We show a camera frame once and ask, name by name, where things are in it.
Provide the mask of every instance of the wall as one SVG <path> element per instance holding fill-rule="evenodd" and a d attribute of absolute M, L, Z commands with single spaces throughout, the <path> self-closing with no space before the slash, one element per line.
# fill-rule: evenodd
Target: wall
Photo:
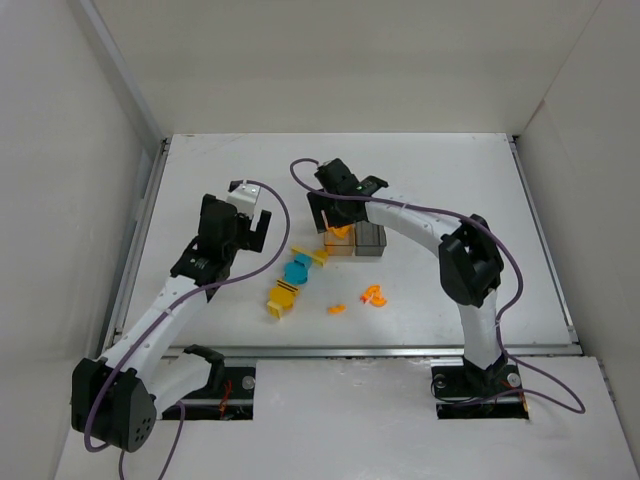
<path fill-rule="evenodd" d="M 640 462 L 640 3 L 596 11 L 522 135 L 526 176 L 585 352 Z"/>
<path fill-rule="evenodd" d="M 52 474 L 141 144 L 64 0 L 0 1 L 0 478 Z"/>
<path fill-rule="evenodd" d="M 166 133 L 520 133 L 599 0 L 97 0 Z"/>

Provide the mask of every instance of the white floor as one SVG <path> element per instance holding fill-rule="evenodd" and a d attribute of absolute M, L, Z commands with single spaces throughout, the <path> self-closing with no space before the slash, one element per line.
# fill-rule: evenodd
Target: white floor
<path fill-rule="evenodd" d="M 126 328 L 150 305 L 169 269 L 195 235 L 203 194 L 225 198 L 230 180 L 251 178 L 273 186 L 293 219 L 289 244 L 320 248 L 305 192 L 288 172 L 299 157 L 336 157 L 360 178 L 372 174 L 404 190 L 422 205 L 478 213 L 504 240 L 525 277 L 520 303 L 505 317 L 509 345 L 570 343 L 541 244 L 509 144 L 502 134 L 248 134 L 178 135 L 173 138 L 129 310 Z M 313 168 L 300 174 L 315 184 Z M 266 262 L 281 241 L 283 215 L 263 192 L 259 206 L 274 215 L 265 251 L 240 252 L 232 275 Z M 212 346 L 460 346 L 462 328 L 454 303 L 439 284 L 428 251 L 388 231 L 379 259 L 332 258 L 313 268 L 292 312 L 280 322 L 267 314 L 269 289 L 291 258 L 287 252 L 263 275 L 221 289 L 182 332 L 176 345 Z M 379 283 L 389 303 L 376 309 L 358 302 Z M 509 267 L 499 304 L 515 291 Z M 327 307 L 344 303 L 343 315 Z"/>
<path fill-rule="evenodd" d="M 533 363 L 573 387 L 575 415 L 527 396 L 531 419 L 437 420 L 422 360 L 258 363 L 253 421 L 188 422 L 167 479 L 637 480 L 592 358 Z M 568 395 L 535 373 L 526 387 Z M 128 480 L 155 480 L 177 422 L 159 422 L 126 459 Z M 115 480 L 118 451 L 84 451 L 71 432 L 56 480 Z"/>

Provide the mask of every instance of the screw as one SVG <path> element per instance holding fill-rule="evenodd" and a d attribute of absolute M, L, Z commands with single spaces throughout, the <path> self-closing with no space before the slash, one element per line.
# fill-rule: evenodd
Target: screw
<path fill-rule="evenodd" d="M 439 373 L 435 377 L 433 377 L 433 385 L 436 388 L 444 388 L 447 386 L 446 380 L 446 377 L 443 374 Z"/>
<path fill-rule="evenodd" d="M 518 375 L 517 373 L 510 373 L 509 375 L 507 375 L 507 382 L 509 382 L 509 385 L 511 385 L 513 388 L 518 388 L 520 385 L 522 385 L 520 375 Z"/>
<path fill-rule="evenodd" d="M 242 379 L 242 388 L 245 390 L 253 390 L 256 386 L 256 379 L 250 375 L 247 375 Z"/>

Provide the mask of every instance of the cable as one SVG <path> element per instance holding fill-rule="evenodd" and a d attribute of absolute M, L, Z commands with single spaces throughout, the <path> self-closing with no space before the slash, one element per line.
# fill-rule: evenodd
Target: cable
<path fill-rule="evenodd" d="M 107 448 L 109 446 L 107 443 L 104 443 L 104 444 L 99 445 L 97 447 L 94 447 L 91 444 L 91 431 L 93 430 L 93 422 L 96 419 L 96 415 L 98 413 L 98 409 L 100 408 L 100 404 L 104 400 L 104 397 L 106 396 L 107 391 L 109 390 L 111 385 L 113 385 L 113 382 L 115 381 L 115 378 L 117 377 L 118 373 L 120 373 L 120 371 L 122 370 L 122 367 L 124 367 L 124 365 L 129 361 L 131 356 L 140 347 L 140 345 L 143 344 L 143 342 L 146 340 L 146 338 L 158 327 L 158 325 L 160 325 L 168 317 L 168 315 L 169 315 L 168 312 L 174 310 L 176 307 L 178 307 L 180 304 L 182 304 L 185 300 L 191 298 L 192 296 L 196 295 L 197 293 L 203 292 L 205 290 L 210 290 L 210 289 L 213 289 L 213 288 L 219 288 L 219 287 L 222 287 L 224 285 L 231 285 L 233 283 L 238 283 L 238 282 L 241 282 L 243 280 L 247 280 L 248 278 L 255 277 L 256 275 L 264 272 L 271 265 L 273 265 L 276 262 L 276 260 L 278 259 L 278 257 L 280 256 L 280 254 L 282 254 L 282 252 L 284 251 L 284 248 L 287 245 L 287 240 L 289 239 L 289 232 L 291 231 L 291 217 L 289 215 L 289 209 L 287 208 L 287 205 L 284 203 L 284 200 L 278 194 L 278 192 L 276 192 L 269 185 L 266 185 L 266 184 L 264 184 L 262 182 L 259 182 L 259 181 L 256 181 L 256 180 L 247 180 L 246 183 L 248 183 L 250 185 L 257 185 L 259 187 L 264 188 L 265 190 L 270 192 L 276 198 L 276 200 L 278 201 L 278 203 L 280 203 L 280 206 L 282 207 L 282 211 L 283 211 L 284 217 L 285 217 L 285 231 L 284 231 L 284 235 L 283 235 L 283 238 L 282 238 L 282 243 L 278 247 L 278 250 L 276 251 L 276 253 L 273 255 L 273 257 L 271 257 L 271 259 L 267 263 L 262 265 L 260 268 L 254 270 L 253 272 L 249 272 L 249 273 L 246 273 L 244 275 L 240 275 L 240 276 L 235 277 L 235 278 L 230 278 L 230 279 L 227 279 L 227 280 L 224 280 L 224 281 L 221 281 L 221 282 L 215 282 L 215 283 L 211 283 L 211 284 L 208 284 L 208 285 L 203 285 L 202 287 L 194 288 L 190 292 L 185 293 L 184 295 L 179 297 L 177 300 L 175 300 L 169 306 L 169 308 L 165 312 L 163 312 L 149 326 L 149 328 L 147 328 L 144 331 L 144 333 L 140 336 L 140 338 L 138 338 L 138 340 L 136 340 L 131 345 L 131 347 L 129 348 L 127 353 L 120 359 L 120 361 L 113 368 L 113 370 L 111 371 L 111 373 L 109 374 L 109 376 L 107 377 L 105 382 L 103 383 L 102 387 L 98 391 L 98 394 L 96 395 L 95 400 L 93 401 L 93 405 L 91 406 L 91 410 L 89 410 L 89 415 L 87 417 L 87 423 L 85 425 L 85 430 L 84 430 L 84 446 L 85 446 L 85 449 L 87 451 L 92 452 L 92 453 L 101 452 L 102 450 L 104 450 L 105 448 Z"/>
<path fill-rule="evenodd" d="M 312 192 L 316 195 L 319 195 L 321 197 L 325 197 L 325 198 L 331 198 L 334 200 L 348 200 L 348 201 L 355 201 L 355 202 L 375 202 L 375 203 L 384 203 L 386 205 L 393 205 L 395 207 L 401 207 L 401 208 L 407 208 L 409 210 L 414 210 L 417 212 L 425 212 L 425 213 L 434 213 L 436 215 L 445 215 L 448 217 L 453 217 L 453 218 L 457 218 L 458 220 L 460 220 L 461 222 L 467 223 L 469 225 L 472 225 L 473 227 L 477 228 L 478 230 L 480 230 L 482 233 L 484 233 L 487 237 L 489 237 L 497 246 L 498 248 L 502 251 L 502 253 L 504 253 L 504 255 L 507 257 L 507 259 L 509 260 L 509 263 L 511 264 L 515 274 L 516 274 L 516 279 L 518 281 L 518 288 L 516 290 L 515 295 L 513 296 L 513 298 L 511 300 L 509 300 L 498 312 L 498 314 L 496 315 L 496 336 L 498 339 L 498 345 L 500 346 L 500 350 L 502 351 L 502 353 L 504 354 L 504 356 L 512 361 L 514 361 L 516 364 L 521 365 L 525 368 L 528 368 L 530 370 L 533 370 L 536 373 L 539 373 L 540 375 L 543 375 L 545 377 L 547 377 L 548 379 L 554 381 L 556 384 L 558 384 L 560 387 L 562 387 L 564 390 L 567 391 L 567 393 L 569 393 L 569 395 L 571 395 L 573 397 L 573 399 L 578 403 L 579 407 L 575 408 L 572 407 L 570 405 L 567 405 L 565 403 L 560 402 L 559 400 L 556 400 L 554 398 L 549 397 L 548 395 L 544 394 L 544 393 L 540 393 L 537 392 L 535 390 L 529 390 L 529 389 L 524 389 L 524 388 L 519 388 L 519 389 L 514 389 L 514 390 L 509 390 L 506 392 L 502 392 L 499 393 L 497 395 L 493 395 L 491 397 L 488 398 L 481 398 L 478 400 L 471 400 L 468 402 L 462 402 L 462 403 L 458 403 L 457 405 L 459 406 L 469 406 L 469 405 L 478 405 L 480 403 L 484 403 L 490 400 L 494 400 L 497 398 L 500 398 L 502 396 L 505 395 L 511 395 L 514 393 L 529 393 L 531 395 L 536 395 L 538 397 L 544 398 L 545 400 L 548 400 L 560 407 L 566 408 L 567 410 L 571 411 L 571 412 L 575 412 L 575 413 L 579 413 L 579 414 L 583 414 L 585 413 L 586 407 L 584 406 L 584 403 L 582 403 L 582 400 L 580 400 L 580 397 L 578 397 L 578 395 L 568 386 L 566 385 L 564 382 L 562 382 L 562 380 L 560 380 L 557 377 L 554 377 L 553 375 L 551 375 L 550 373 L 545 372 L 544 370 L 535 367 L 527 362 L 523 362 L 522 360 L 520 360 L 519 358 L 511 355 L 509 352 L 507 352 L 507 349 L 505 348 L 503 342 L 502 342 L 502 332 L 500 330 L 500 322 L 502 321 L 502 316 L 504 315 L 504 313 L 509 310 L 511 307 L 513 307 L 513 305 L 516 304 L 516 302 L 518 300 L 520 300 L 520 297 L 522 297 L 522 292 L 524 290 L 524 277 L 522 275 L 522 270 L 520 269 L 520 266 L 518 265 L 518 262 L 516 261 L 515 257 L 511 254 L 511 252 L 509 252 L 509 250 L 507 249 L 507 246 L 498 238 L 496 237 L 496 235 L 489 230 L 488 228 L 486 228 L 484 225 L 482 225 L 480 222 L 475 221 L 474 219 L 467 217 L 466 215 L 462 215 L 460 213 L 457 212 L 453 212 L 451 210 L 445 210 L 445 209 L 441 209 L 441 208 L 433 208 L 433 207 L 422 207 L 419 205 L 412 205 L 410 203 L 403 203 L 403 202 L 398 202 L 396 200 L 390 200 L 387 198 L 375 198 L 375 197 L 363 197 L 363 196 L 357 196 L 357 195 L 335 195 L 333 193 L 327 193 L 327 192 L 323 192 L 323 191 L 319 191 L 316 190 L 314 188 L 312 188 L 311 186 L 307 185 L 306 183 L 304 183 L 300 177 L 298 177 L 298 175 L 295 172 L 295 167 L 296 165 L 300 164 L 300 163 L 313 163 L 316 166 L 320 165 L 320 162 L 318 162 L 317 160 L 314 160 L 313 158 L 300 158 L 298 160 L 295 160 L 293 162 L 291 162 L 291 165 L 289 165 L 289 172 L 291 173 L 291 176 L 293 177 L 293 179 L 296 181 L 296 183 L 298 183 L 298 185 L 300 185 L 302 188 L 304 188 L 305 190 Z"/>
<path fill-rule="evenodd" d="M 176 436 L 173 439 L 173 444 L 171 445 L 171 450 L 169 450 L 169 455 L 167 455 L 167 460 L 164 462 L 164 466 L 162 467 L 162 471 L 160 472 L 160 476 L 158 480 L 162 480 L 169 469 L 169 464 L 173 459 L 173 454 L 176 453 L 176 448 L 178 447 L 178 441 L 180 440 L 180 435 L 182 435 L 182 427 L 184 427 L 184 420 L 187 417 L 187 409 L 182 402 L 176 402 L 174 405 L 180 408 L 180 423 L 178 424 L 178 431 L 176 432 Z M 124 476 L 124 455 L 125 451 L 122 450 L 120 452 L 120 459 L 118 460 L 118 475 L 120 475 L 120 480 L 127 480 Z"/>

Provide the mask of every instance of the purple cable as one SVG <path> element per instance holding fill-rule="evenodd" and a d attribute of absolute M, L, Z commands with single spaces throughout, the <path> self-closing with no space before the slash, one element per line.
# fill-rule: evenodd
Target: purple cable
<path fill-rule="evenodd" d="M 287 240 L 289 239 L 289 232 L 291 230 L 291 218 L 289 216 L 289 210 L 287 209 L 287 206 L 284 203 L 284 200 L 278 194 L 278 192 L 276 192 L 273 188 L 271 188 L 268 185 L 265 185 L 262 182 L 258 182 L 256 180 L 246 180 L 246 183 L 248 183 L 250 185 L 257 185 L 257 186 L 262 187 L 265 190 L 269 191 L 276 198 L 276 200 L 278 201 L 278 203 L 280 203 L 280 206 L 282 207 L 282 211 L 284 213 L 284 218 L 285 218 L 285 231 L 284 231 L 284 236 L 282 238 L 282 243 L 280 244 L 280 247 L 278 248 L 278 251 L 275 253 L 275 255 L 273 257 L 271 257 L 271 260 L 269 260 L 267 263 L 265 263 L 263 266 L 261 266 L 257 270 L 254 270 L 253 272 L 246 273 L 244 275 L 240 275 L 239 277 L 230 278 L 230 279 L 224 280 L 222 282 L 215 282 L 215 283 L 211 283 L 209 285 L 204 285 L 202 287 L 194 288 L 190 292 L 185 293 L 180 298 L 178 298 L 175 302 L 173 302 L 169 306 L 167 311 L 163 312 L 149 326 L 149 328 L 147 328 L 145 330 L 145 332 L 140 336 L 140 338 L 138 338 L 138 340 L 136 340 L 135 343 L 133 343 L 131 345 L 131 347 L 129 348 L 129 351 L 116 364 L 116 366 L 113 368 L 113 370 L 111 371 L 111 373 L 109 374 L 109 376 L 105 380 L 104 384 L 100 388 L 100 391 L 98 392 L 98 395 L 96 395 L 96 399 L 94 400 L 93 405 L 91 406 L 91 410 L 89 410 L 89 415 L 87 417 L 87 423 L 86 423 L 85 429 L 84 429 L 84 447 L 87 449 L 87 451 L 89 451 L 89 452 L 101 452 L 102 450 L 104 450 L 105 448 L 107 448 L 109 446 L 107 443 L 104 443 L 104 444 L 102 444 L 102 445 L 100 445 L 98 447 L 94 447 L 91 444 L 91 430 L 93 429 L 93 422 L 94 422 L 94 420 L 96 418 L 96 415 L 98 413 L 98 408 L 100 408 L 100 404 L 104 400 L 104 397 L 106 396 L 107 391 L 109 390 L 109 388 L 113 384 L 116 376 L 122 370 L 122 367 L 124 367 L 124 365 L 127 363 L 127 361 L 129 361 L 131 356 L 140 347 L 140 345 L 142 345 L 144 343 L 145 339 L 151 334 L 151 332 L 153 332 L 158 327 L 158 325 L 160 325 L 165 320 L 165 318 L 167 318 L 167 316 L 168 316 L 167 312 L 175 309 L 182 302 L 184 302 L 185 300 L 191 298 L 192 296 L 196 295 L 197 293 L 200 293 L 200 292 L 203 292 L 205 290 L 212 289 L 212 288 L 222 287 L 223 285 L 231 285 L 233 283 L 238 283 L 238 282 L 241 282 L 241 281 L 246 280 L 248 278 L 255 277 L 256 275 L 264 272 L 271 265 L 273 265 L 275 263 L 275 261 L 278 259 L 278 257 L 280 256 L 280 254 L 284 251 L 284 248 L 285 248 L 285 246 L 287 244 Z"/>
<path fill-rule="evenodd" d="M 326 197 L 326 198 L 332 198 L 334 200 L 348 200 L 348 201 L 355 201 L 355 202 L 375 202 L 375 203 L 384 203 L 386 205 L 393 205 L 396 207 L 402 207 L 402 208 L 407 208 L 409 210 L 415 210 L 417 212 L 426 212 L 426 213 L 434 213 L 436 215 L 445 215 L 448 217 L 454 217 L 457 218 L 458 220 L 467 223 L 469 225 L 474 226 L 475 228 L 477 228 L 478 230 L 480 230 L 482 233 L 484 233 L 486 236 L 488 236 L 491 240 L 493 240 L 493 242 L 498 246 L 498 248 L 500 250 L 502 250 L 502 253 L 504 253 L 504 255 L 507 257 L 507 259 L 509 260 L 509 263 L 511 264 L 511 266 L 513 267 L 513 270 L 516 274 L 516 278 L 518 281 L 518 288 L 516 290 L 515 295 L 513 296 L 513 298 L 511 300 L 509 300 L 504 307 L 502 307 L 500 309 L 500 311 L 498 312 L 498 314 L 496 315 L 496 336 L 498 338 L 498 345 L 500 346 L 500 350 L 502 351 L 502 353 L 504 354 L 504 356 L 512 361 L 514 361 L 515 363 L 522 365 L 525 368 L 528 368 L 530 370 L 533 370 L 536 373 L 539 373 L 540 375 L 543 375 L 545 377 L 547 377 L 548 379 L 554 381 L 555 383 L 557 383 L 559 386 L 561 386 L 564 390 L 566 390 L 569 395 L 571 395 L 574 400 L 578 403 L 579 408 L 575 408 L 572 407 L 570 405 L 567 405 L 565 403 L 560 402 L 559 400 L 556 400 L 554 398 L 549 397 L 548 395 L 541 393 L 541 392 L 537 392 L 535 390 L 529 390 L 529 389 L 525 389 L 525 388 L 514 388 L 511 390 L 507 390 L 506 392 L 502 392 L 502 393 L 498 393 L 497 395 L 493 395 L 491 397 L 487 397 L 487 398 L 481 398 L 481 399 L 477 399 L 477 400 L 470 400 L 468 402 L 460 402 L 460 403 L 456 403 L 456 406 L 469 406 L 469 405 L 478 405 L 481 403 L 485 403 L 487 401 L 490 400 L 495 400 L 497 398 L 500 397 L 504 397 L 507 395 L 513 395 L 513 394 L 517 394 L 517 393 L 529 393 L 531 395 L 536 395 L 538 397 L 544 398 L 545 400 L 549 400 L 552 403 L 555 403 L 556 405 L 566 408 L 567 410 L 571 411 L 571 412 L 575 412 L 575 413 L 585 413 L 587 411 L 586 407 L 584 406 L 584 403 L 582 403 L 582 400 L 580 400 L 580 397 L 578 397 L 578 395 L 568 386 L 566 385 L 562 380 L 560 380 L 557 377 L 554 377 L 553 375 L 551 375 L 550 373 L 545 372 L 544 370 L 535 367 L 527 362 L 523 362 L 522 360 L 520 360 L 519 358 L 515 357 L 514 355 L 511 355 L 509 352 L 507 352 L 507 349 L 504 346 L 504 343 L 502 342 L 502 333 L 500 331 L 500 322 L 502 320 L 502 316 L 504 315 L 504 313 L 509 310 L 513 305 L 516 304 L 516 302 L 518 300 L 520 300 L 520 297 L 522 297 L 522 291 L 524 290 L 524 277 L 522 276 L 522 270 L 520 269 L 520 266 L 518 265 L 518 262 L 516 261 L 516 259 L 514 258 L 514 256 L 511 254 L 511 252 L 509 252 L 509 250 L 507 249 L 507 246 L 498 238 L 495 236 L 495 234 L 489 230 L 488 228 L 486 228 L 484 225 L 482 225 L 481 223 L 475 221 L 474 219 L 467 217 L 466 215 L 462 215 L 460 213 L 457 212 L 453 212 L 451 210 L 444 210 L 441 208 L 432 208 L 432 207 L 421 207 L 419 205 L 411 205 L 409 203 L 405 204 L 396 200 L 390 200 L 387 198 L 375 198 L 375 197 L 363 197 L 363 196 L 357 196 L 357 195 L 335 195 L 332 193 L 327 193 L 327 192 L 323 192 L 323 191 L 319 191 L 319 190 L 315 190 L 314 188 L 310 187 L 309 185 L 307 185 L 306 183 L 304 183 L 296 174 L 295 172 L 295 166 L 300 164 L 300 163 L 313 163 L 316 166 L 320 165 L 320 162 L 318 162 L 317 160 L 314 160 L 313 158 L 300 158 L 298 160 L 295 160 L 291 163 L 291 165 L 289 165 L 289 172 L 291 173 L 291 176 L 293 177 L 293 179 L 296 181 L 296 183 L 298 183 L 298 185 L 300 185 L 302 188 L 304 188 L 305 190 L 315 193 L 316 195 L 319 195 L 321 197 Z"/>
<path fill-rule="evenodd" d="M 173 445 L 171 445 L 171 450 L 169 450 L 169 455 L 167 456 L 167 460 L 164 462 L 164 467 L 162 467 L 158 480 L 162 480 L 169 469 L 169 464 L 173 459 L 173 454 L 176 453 L 176 448 L 178 447 L 178 441 L 180 441 L 180 435 L 182 435 L 184 420 L 187 417 L 187 409 L 185 408 L 184 403 L 176 402 L 176 406 L 180 408 L 180 423 L 178 424 L 178 431 L 173 439 Z M 124 454 L 125 451 L 122 450 L 120 452 L 120 459 L 118 460 L 118 474 L 120 475 L 120 480 L 127 480 L 124 476 Z"/>

